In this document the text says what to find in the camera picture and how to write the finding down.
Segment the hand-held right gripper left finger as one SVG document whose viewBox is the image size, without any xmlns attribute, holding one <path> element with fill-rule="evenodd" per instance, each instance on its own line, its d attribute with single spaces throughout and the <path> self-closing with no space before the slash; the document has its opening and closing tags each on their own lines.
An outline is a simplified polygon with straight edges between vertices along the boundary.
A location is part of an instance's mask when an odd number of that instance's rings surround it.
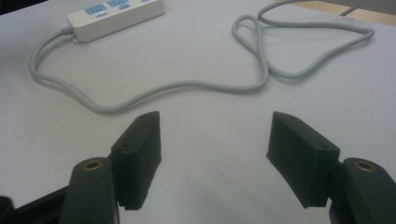
<svg viewBox="0 0 396 224">
<path fill-rule="evenodd" d="M 120 224 L 119 208 L 138 210 L 161 163 L 160 113 L 137 117 L 105 157 L 78 163 L 60 224 Z"/>
</svg>

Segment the white power strip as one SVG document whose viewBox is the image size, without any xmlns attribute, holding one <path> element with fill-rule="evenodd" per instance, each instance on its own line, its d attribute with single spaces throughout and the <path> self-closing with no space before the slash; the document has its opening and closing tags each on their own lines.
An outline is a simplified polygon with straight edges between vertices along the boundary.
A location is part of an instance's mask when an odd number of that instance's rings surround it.
<svg viewBox="0 0 396 224">
<path fill-rule="evenodd" d="M 163 0 L 107 0 L 69 14 L 77 42 L 87 43 L 164 13 Z"/>
</svg>

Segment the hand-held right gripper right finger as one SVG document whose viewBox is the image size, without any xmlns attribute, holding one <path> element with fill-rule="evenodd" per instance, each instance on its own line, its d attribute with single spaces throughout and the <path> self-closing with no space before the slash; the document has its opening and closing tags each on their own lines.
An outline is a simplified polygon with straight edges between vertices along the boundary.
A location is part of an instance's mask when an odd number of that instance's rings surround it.
<svg viewBox="0 0 396 224">
<path fill-rule="evenodd" d="M 332 224 L 396 224 L 396 182 L 372 161 L 339 161 L 339 155 L 339 147 L 302 120 L 273 114 L 266 157 L 304 208 L 331 201 Z"/>
</svg>

